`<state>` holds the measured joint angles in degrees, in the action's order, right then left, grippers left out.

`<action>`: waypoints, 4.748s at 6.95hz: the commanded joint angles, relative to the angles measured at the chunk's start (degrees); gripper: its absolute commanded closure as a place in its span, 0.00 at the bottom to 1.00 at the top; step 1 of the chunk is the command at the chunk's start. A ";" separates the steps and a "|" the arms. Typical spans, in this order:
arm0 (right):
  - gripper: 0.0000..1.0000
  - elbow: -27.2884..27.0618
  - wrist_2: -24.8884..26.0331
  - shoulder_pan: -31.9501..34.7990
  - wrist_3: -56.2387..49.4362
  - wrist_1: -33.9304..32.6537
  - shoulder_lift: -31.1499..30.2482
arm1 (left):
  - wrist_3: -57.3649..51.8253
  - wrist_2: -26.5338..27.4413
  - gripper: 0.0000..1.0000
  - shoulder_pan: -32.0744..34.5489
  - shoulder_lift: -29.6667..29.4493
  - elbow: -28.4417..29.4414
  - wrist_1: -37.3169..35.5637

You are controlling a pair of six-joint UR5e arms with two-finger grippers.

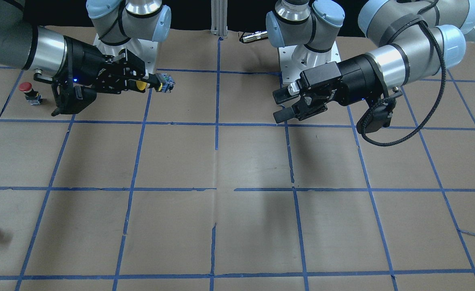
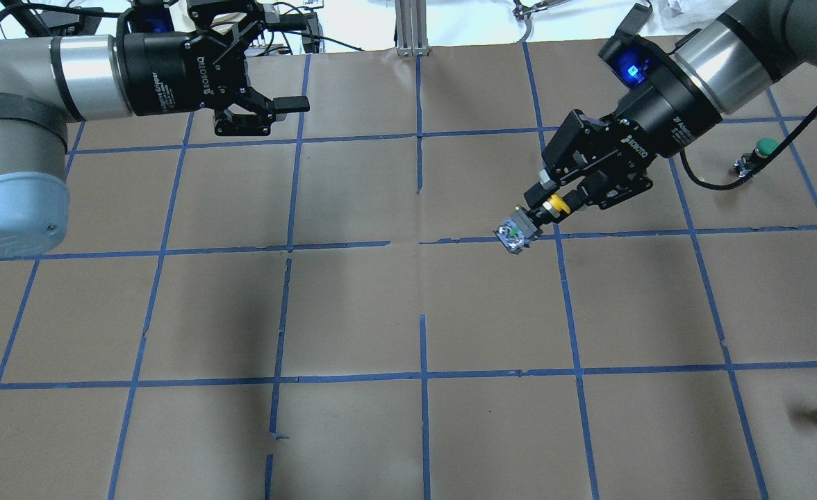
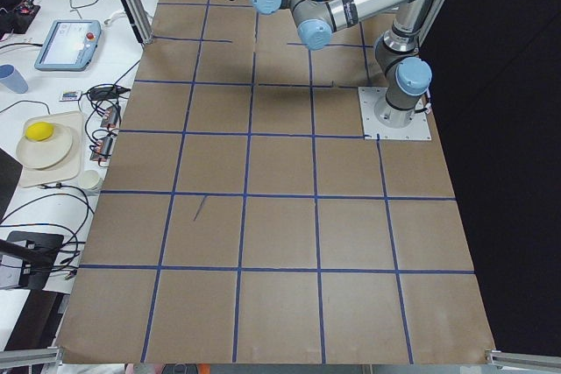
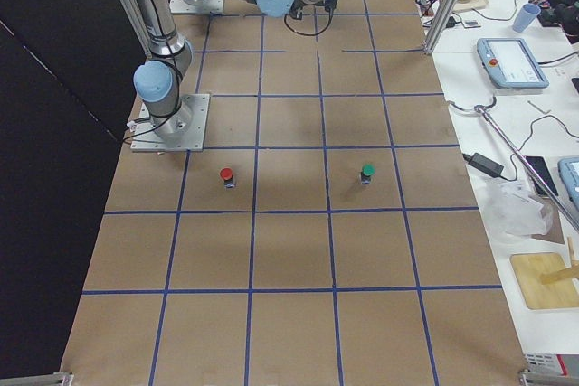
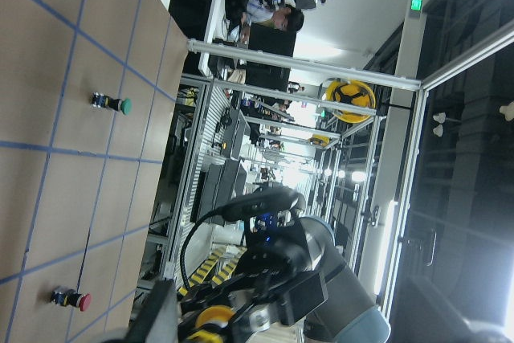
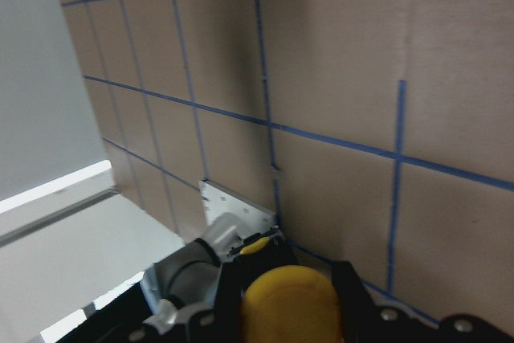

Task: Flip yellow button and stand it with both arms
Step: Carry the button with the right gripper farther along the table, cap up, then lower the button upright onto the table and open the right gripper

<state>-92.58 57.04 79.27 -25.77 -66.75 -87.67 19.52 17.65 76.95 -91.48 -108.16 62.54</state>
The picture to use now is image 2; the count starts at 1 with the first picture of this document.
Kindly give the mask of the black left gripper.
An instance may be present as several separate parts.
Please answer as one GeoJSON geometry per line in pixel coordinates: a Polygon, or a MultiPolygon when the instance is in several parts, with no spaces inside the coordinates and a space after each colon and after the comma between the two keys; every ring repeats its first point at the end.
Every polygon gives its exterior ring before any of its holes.
{"type": "Polygon", "coordinates": [[[126,100],[135,116],[212,110],[222,137],[271,133],[276,113],[308,112],[307,96],[273,99],[249,82],[245,51],[266,31],[309,29],[304,15],[266,16],[254,1],[188,1],[190,32],[117,31],[115,48],[126,100]]]}

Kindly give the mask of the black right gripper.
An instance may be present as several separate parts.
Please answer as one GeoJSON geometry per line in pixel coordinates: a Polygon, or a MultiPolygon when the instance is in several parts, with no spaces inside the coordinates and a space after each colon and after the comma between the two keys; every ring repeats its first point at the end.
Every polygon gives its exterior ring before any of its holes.
{"type": "Polygon", "coordinates": [[[647,169],[722,120],[681,71],[656,69],[601,118],[571,110],[545,146],[544,172],[524,193],[529,211],[560,216],[586,206],[605,210],[651,188],[647,169]]]}

